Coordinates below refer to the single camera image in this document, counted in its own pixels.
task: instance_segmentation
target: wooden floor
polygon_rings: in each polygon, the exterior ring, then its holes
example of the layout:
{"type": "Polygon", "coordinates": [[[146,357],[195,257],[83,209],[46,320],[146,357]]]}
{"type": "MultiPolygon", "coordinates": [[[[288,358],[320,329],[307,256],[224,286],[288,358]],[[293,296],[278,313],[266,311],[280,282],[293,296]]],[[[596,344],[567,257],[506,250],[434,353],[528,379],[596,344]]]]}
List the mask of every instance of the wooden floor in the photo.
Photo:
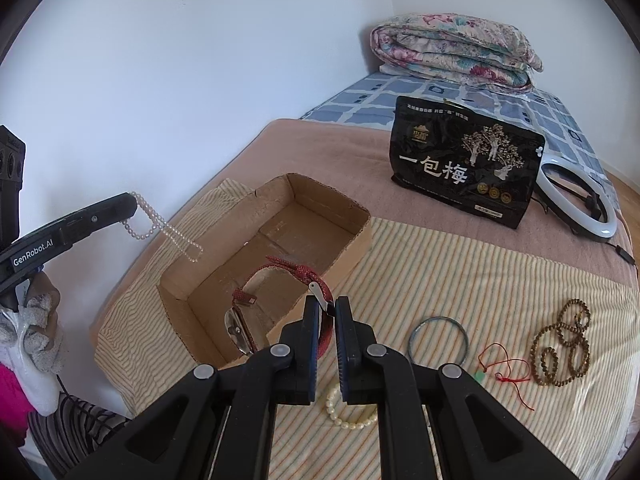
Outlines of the wooden floor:
{"type": "Polygon", "coordinates": [[[634,245],[636,259],[638,259],[640,256],[640,195],[612,174],[609,175],[609,178],[618,192],[620,209],[622,209],[622,215],[631,231],[631,241],[634,245]]]}

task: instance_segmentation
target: open cardboard box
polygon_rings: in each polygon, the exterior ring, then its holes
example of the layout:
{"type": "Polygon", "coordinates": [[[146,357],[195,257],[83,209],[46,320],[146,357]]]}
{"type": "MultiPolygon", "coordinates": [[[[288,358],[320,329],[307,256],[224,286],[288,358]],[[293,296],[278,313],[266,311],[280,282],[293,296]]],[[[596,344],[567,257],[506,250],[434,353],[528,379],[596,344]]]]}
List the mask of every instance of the open cardboard box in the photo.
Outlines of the open cardboard box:
{"type": "MultiPolygon", "coordinates": [[[[233,291],[279,256],[315,270],[332,288],[371,244],[370,214],[340,192],[309,177],[279,176],[244,197],[197,242],[197,263],[181,256],[162,274],[158,289],[167,316],[192,357],[221,368],[242,354],[226,332],[233,291]]],[[[289,274],[262,282],[252,305],[269,343],[302,318],[308,289],[289,274]]]]}

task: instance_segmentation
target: gold logo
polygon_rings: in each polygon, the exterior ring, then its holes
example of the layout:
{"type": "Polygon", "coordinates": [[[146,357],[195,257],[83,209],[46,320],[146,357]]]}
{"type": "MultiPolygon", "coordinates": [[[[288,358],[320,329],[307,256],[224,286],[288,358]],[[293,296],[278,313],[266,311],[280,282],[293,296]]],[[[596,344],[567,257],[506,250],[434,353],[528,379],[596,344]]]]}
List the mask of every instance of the gold logo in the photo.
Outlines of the gold logo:
{"type": "Polygon", "coordinates": [[[417,140],[418,142],[426,142],[428,135],[429,135],[429,131],[427,127],[424,126],[423,124],[421,124],[420,126],[414,127],[414,132],[412,134],[412,137],[414,138],[414,140],[417,140]]]}

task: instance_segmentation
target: blue plaid bedsheet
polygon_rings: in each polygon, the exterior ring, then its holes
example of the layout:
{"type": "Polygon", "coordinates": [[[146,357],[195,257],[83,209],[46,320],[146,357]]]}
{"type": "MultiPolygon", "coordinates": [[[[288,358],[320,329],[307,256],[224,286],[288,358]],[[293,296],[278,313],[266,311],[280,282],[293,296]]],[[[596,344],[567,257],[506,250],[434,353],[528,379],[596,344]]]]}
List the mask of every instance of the blue plaid bedsheet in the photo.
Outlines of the blue plaid bedsheet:
{"type": "Polygon", "coordinates": [[[616,209],[620,209],[613,184],[569,110],[555,95],[539,89],[508,96],[451,82],[376,72],[307,112],[302,119],[391,130],[399,95],[440,102],[447,99],[479,114],[543,134],[545,152],[583,167],[604,188],[616,209]]]}

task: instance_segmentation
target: black plastic food package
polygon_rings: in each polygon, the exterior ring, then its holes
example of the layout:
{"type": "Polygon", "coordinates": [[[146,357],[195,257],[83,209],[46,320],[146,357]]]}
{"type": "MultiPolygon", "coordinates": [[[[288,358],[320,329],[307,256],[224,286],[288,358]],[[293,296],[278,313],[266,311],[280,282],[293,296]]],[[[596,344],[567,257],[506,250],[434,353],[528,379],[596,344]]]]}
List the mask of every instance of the black plastic food package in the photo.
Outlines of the black plastic food package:
{"type": "Polygon", "coordinates": [[[399,96],[393,181],[513,229],[527,210],[545,137],[455,103],[399,96]]]}

